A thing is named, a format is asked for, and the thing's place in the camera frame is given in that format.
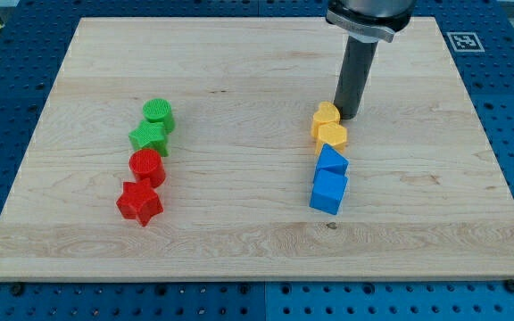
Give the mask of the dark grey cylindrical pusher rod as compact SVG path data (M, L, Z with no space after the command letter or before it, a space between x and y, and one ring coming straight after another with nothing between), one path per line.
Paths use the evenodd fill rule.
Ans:
M348 37L334 98L341 119L357 115L376 49L377 42Z

